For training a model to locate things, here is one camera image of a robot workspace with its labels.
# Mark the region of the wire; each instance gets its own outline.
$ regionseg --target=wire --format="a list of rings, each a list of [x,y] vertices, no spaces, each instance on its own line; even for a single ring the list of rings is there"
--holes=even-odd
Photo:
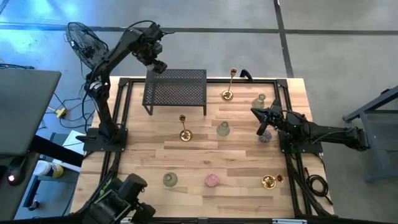
[[[173,31],[173,32],[164,32],[164,31],[162,31],[162,33],[163,33],[164,35],[169,35],[169,34],[175,34],[175,31]]]
[[[317,141],[321,140],[321,139],[324,138],[325,136],[328,136],[328,135],[331,135],[331,134],[337,134],[337,133],[345,133],[345,132],[348,132],[348,131],[352,131],[353,129],[354,129],[354,128],[350,128],[350,129],[344,130],[344,131],[333,131],[333,132],[330,132],[330,133],[326,133],[326,134],[320,136],[319,138],[317,138],[316,140],[314,140],[314,141],[312,142],[312,144],[315,144]]]
[[[298,119],[300,119],[300,120],[302,120],[302,121],[307,122],[307,125],[308,125],[308,135],[307,135],[307,137],[308,137],[308,143],[311,144],[311,126],[310,126],[310,123],[308,122],[308,120],[305,119],[305,118],[300,118],[299,116],[297,116],[297,114],[293,113],[292,111],[282,110],[282,112],[290,113],[290,114],[294,115],[296,118],[298,118]]]
[[[42,126],[39,127],[37,130],[41,130],[41,129],[47,128],[43,119],[42,119],[42,121],[40,123],[41,123]]]
[[[67,212],[67,210],[68,210],[68,207],[69,207],[69,205],[70,205],[70,202],[72,201],[73,195],[75,194],[76,185],[77,185],[77,183],[75,183],[75,185],[73,186],[72,195],[70,196],[70,198],[69,198],[69,201],[68,201],[68,203],[67,203],[67,207],[64,209],[64,211],[63,211],[63,213],[62,213],[62,215],[61,215],[61,216],[64,216],[64,215],[65,215],[65,213],[66,213],[66,212]]]
[[[82,104],[83,104],[83,102],[81,102],[81,103],[77,104],[76,106],[74,106],[74,107],[68,109],[68,111],[71,112],[71,110],[75,109],[76,107],[78,107],[78,106],[80,106],[80,105],[82,105]]]
[[[80,116],[79,118],[76,118],[76,119],[65,119],[65,118],[64,118],[64,120],[65,120],[65,121],[74,122],[74,121],[78,121],[78,120],[80,120],[80,119],[82,119],[82,118],[83,118],[83,116]]]
[[[83,144],[83,142],[78,142],[78,143],[74,143],[74,144],[68,144],[68,145],[65,145],[65,146],[62,146],[62,147],[74,146],[74,145],[77,145],[77,144]]]
[[[143,20],[143,21],[138,21],[138,22],[135,22],[135,23],[133,23],[133,24],[129,25],[129,26],[126,28],[126,30],[128,30],[128,29],[132,28],[133,26],[135,26],[135,25],[137,25],[137,24],[142,24],[142,23],[144,23],[144,22],[151,22],[151,23],[153,23],[153,24],[156,24],[156,22],[154,22],[154,21],[150,21],[150,20]]]
[[[313,155],[316,156],[316,157],[318,157],[319,160],[321,160],[322,165],[323,165],[323,170],[326,171],[326,167],[325,167],[325,163],[323,162],[323,159],[322,159],[318,154],[316,154],[316,153],[313,153]]]
[[[57,96],[57,94],[54,92],[55,97],[57,97],[58,101],[61,103],[61,105],[66,109],[67,107],[62,103],[60,98]]]
[[[86,118],[86,119],[89,119],[90,117],[92,117],[92,115],[94,114],[94,112],[95,112],[95,110],[92,112],[92,113],[85,113],[84,115],[86,115],[86,114],[89,114],[89,117],[88,118]],[[79,120],[79,119],[82,119],[82,118],[85,118],[85,116],[80,116],[79,118],[77,118],[77,119],[74,119],[74,120],[67,120],[67,121],[77,121],[77,120]],[[60,119],[60,124],[61,124],[61,126],[63,126],[64,128],[81,128],[81,127],[85,127],[85,129],[87,129],[87,126],[89,126],[89,124],[87,124],[87,122],[85,123],[85,124],[82,124],[82,125],[79,125],[79,126],[65,126],[64,124],[62,124],[62,122],[61,122],[61,120],[62,119]]]
[[[305,183],[307,184],[307,186],[310,189],[310,191],[314,195],[316,195],[318,197],[325,197],[328,200],[329,204],[333,205],[333,202],[328,197],[328,192],[329,192],[328,182],[326,182],[326,180],[322,176],[317,175],[317,174],[310,175],[309,172],[308,172],[308,169],[307,168],[304,168],[304,169],[305,169],[305,172],[307,173],[307,176],[308,176],[307,179],[305,180]],[[317,191],[317,190],[315,190],[313,188],[313,183],[316,180],[319,181],[322,184],[323,189],[321,191]]]
[[[14,65],[14,64],[8,64],[8,63],[0,63],[0,67],[4,68],[23,68],[27,69],[26,67],[20,66],[20,65]]]
[[[79,58],[80,58],[80,74],[81,74],[81,77],[84,79],[84,80],[86,80],[86,78],[83,76],[83,62],[81,61],[81,53],[80,53],[80,51],[79,51]]]

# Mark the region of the black desk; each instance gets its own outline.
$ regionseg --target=black desk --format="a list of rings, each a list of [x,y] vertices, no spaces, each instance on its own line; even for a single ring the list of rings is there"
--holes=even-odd
[[[14,219],[40,154],[73,164],[65,159],[71,156],[81,164],[82,155],[35,136],[60,77],[60,72],[0,69],[0,154],[27,154],[21,184],[12,187],[6,175],[1,177],[0,220]],[[12,159],[0,159],[0,165],[8,166]]]

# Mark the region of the perforated metal shelf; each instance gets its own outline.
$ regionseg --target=perforated metal shelf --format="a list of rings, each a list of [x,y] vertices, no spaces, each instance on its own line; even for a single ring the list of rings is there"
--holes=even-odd
[[[203,106],[206,114],[206,70],[147,72],[142,105],[151,115],[153,106]]]

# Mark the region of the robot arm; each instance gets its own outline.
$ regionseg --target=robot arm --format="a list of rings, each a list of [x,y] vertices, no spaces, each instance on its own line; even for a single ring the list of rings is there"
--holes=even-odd
[[[162,73],[167,65],[156,58],[162,52],[162,45],[159,42],[163,36],[160,25],[154,22],[145,31],[126,29],[115,48],[86,76],[85,90],[98,105],[100,124],[98,130],[90,128],[88,136],[79,137],[79,140],[96,141],[98,139],[98,142],[106,142],[108,146],[116,145],[120,149],[123,148],[127,132],[124,129],[121,131],[112,121],[107,103],[111,87],[109,74],[130,53],[148,70]],[[102,148],[104,151],[113,151],[113,149],[108,150],[107,147]]]
[[[276,101],[270,108],[252,108],[251,111],[261,123],[257,130],[258,135],[262,135],[267,126],[271,125],[275,130],[290,136],[290,143],[293,145],[299,145],[306,141],[309,144],[315,144],[320,141],[344,144],[358,151],[365,151],[369,148],[366,133],[362,129],[319,126],[314,122],[307,121],[304,114],[294,111],[285,111],[287,114],[284,118],[284,111]]]

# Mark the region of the gray floor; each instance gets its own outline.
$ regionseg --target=gray floor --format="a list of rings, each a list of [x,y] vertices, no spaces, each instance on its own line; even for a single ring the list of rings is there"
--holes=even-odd
[[[394,0],[280,0],[286,29],[398,30],[398,1]],[[276,29],[272,0],[136,0],[61,1],[12,0],[0,22],[66,24],[80,21],[91,26],[128,26],[153,19],[164,27]],[[98,32],[114,46],[120,32]],[[329,126],[346,125],[341,117],[398,84],[398,36],[287,35],[294,77],[304,78],[313,119]],[[170,68],[204,68],[209,76],[228,76],[230,67],[246,68],[255,77],[286,77],[278,34],[176,33],[162,40],[160,59]],[[63,39],[63,32],[0,30],[0,58],[8,63],[32,65],[63,73],[56,93],[61,99],[78,95],[83,79],[80,61]],[[83,73],[88,68],[83,65]],[[125,60],[112,75],[143,75],[134,58]],[[67,106],[78,104],[69,102]],[[57,106],[54,98],[51,105]],[[87,103],[86,111],[94,106]],[[72,111],[78,118],[81,109]],[[47,129],[38,134],[67,133],[53,115],[44,118]],[[76,126],[82,121],[67,123]],[[398,222],[398,181],[366,184],[368,153],[336,144],[324,144],[326,174],[337,215],[346,218]],[[59,208],[42,216],[59,215],[67,198],[54,201]],[[18,218],[27,218],[24,213]]]

